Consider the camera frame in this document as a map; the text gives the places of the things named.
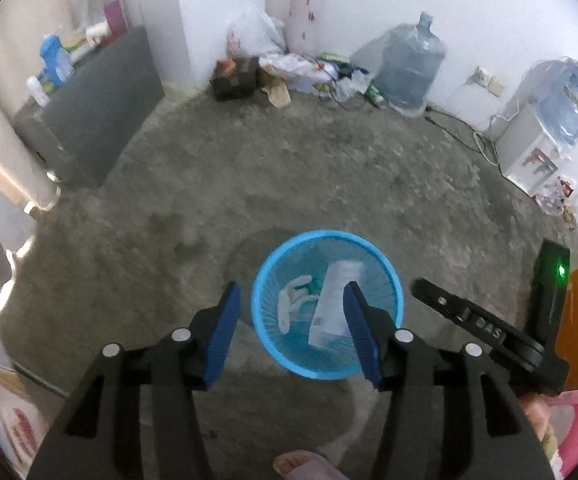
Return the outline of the blue white tissue box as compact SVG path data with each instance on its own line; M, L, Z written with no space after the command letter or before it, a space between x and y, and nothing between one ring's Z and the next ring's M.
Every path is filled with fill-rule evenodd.
M348 283L358 282L365 265L357 260L341 260L329 264L316 304L308 344L325 349L351 336L343 309L343 293Z

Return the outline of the white tissue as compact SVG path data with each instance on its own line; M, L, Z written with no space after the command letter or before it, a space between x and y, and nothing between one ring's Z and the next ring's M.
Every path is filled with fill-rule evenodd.
M280 333L290 332L291 323L298 319L304 306L317 301L319 295L314 292L314 279L311 275L301 275L290 281L278 292L277 324Z

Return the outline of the white water dispenser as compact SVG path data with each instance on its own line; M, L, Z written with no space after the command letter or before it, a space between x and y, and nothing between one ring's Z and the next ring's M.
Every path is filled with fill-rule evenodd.
M502 175L528 196L559 172L559 145L526 104L495 143Z

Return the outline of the green plastic bag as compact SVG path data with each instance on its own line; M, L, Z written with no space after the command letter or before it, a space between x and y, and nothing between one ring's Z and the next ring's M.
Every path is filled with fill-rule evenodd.
M323 281L318 280L318 278L313 278L308 284L308 292L313 296L319 296L321 294Z

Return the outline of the water jug on dispenser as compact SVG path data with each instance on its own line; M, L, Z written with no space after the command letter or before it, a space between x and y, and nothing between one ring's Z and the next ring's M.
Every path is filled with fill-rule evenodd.
M578 142L578 62L573 58L548 61L526 102L547 132L562 146Z

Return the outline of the blue detergent bottle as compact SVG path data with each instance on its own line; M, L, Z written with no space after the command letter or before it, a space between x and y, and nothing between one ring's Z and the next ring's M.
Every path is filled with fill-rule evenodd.
M62 87L72 79L73 64L57 35L48 35L42 40L39 55L45 63L48 78L56 88Z

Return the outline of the large water jug on floor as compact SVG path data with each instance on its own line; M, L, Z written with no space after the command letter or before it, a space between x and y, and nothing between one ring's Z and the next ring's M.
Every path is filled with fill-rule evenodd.
M433 16L420 13L417 24L394 27L383 49L382 65L372 84L394 110L416 117L446 57L446 44L431 30Z

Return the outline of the blue mesh trash basket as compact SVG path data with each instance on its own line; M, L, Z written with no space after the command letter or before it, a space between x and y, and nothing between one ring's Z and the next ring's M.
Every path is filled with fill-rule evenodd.
M363 238L342 231L298 234L258 270L251 315L265 350L290 372L339 380L360 372L343 311L344 287L359 284L370 306L404 318L404 293L394 266Z

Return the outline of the white plastic bag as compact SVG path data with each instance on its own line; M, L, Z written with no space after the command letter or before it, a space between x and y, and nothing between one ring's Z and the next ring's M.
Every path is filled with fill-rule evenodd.
M226 52L231 58L260 58L286 52L284 23L258 6L246 6L228 27Z

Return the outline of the grey cabinet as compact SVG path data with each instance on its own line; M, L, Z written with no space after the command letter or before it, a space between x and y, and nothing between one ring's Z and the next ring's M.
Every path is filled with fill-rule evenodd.
M59 181L98 188L163 98L147 31L138 26L76 68L47 106L28 102L12 126Z

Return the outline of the dark brown box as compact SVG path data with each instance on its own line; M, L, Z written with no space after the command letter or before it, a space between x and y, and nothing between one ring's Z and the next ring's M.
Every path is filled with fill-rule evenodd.
M210 79L215 99L228 101L252 96L260 86L259 69L255 56L219 60Z

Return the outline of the person's foot pink slipper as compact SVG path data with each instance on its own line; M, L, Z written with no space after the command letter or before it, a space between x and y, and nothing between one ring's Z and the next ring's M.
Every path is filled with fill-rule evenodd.
M347 480L324 456L305 450L295 450L277 456L274 471L286 480Z

